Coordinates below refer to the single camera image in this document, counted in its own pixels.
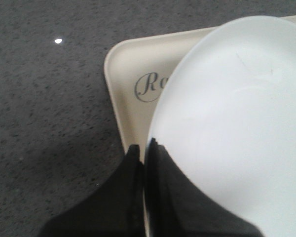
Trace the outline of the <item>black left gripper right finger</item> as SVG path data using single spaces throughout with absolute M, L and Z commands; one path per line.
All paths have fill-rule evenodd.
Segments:
M 259 237 L 253 224 L 199 190 L 152 138 L 145 157 L 145 205 L 149 237 Z

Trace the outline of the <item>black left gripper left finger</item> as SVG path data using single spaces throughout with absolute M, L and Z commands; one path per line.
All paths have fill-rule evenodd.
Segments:
M 143 237 L 143 164 L 131 145 L 113 174 L 86 200 L 52 218 L 40 237 Z

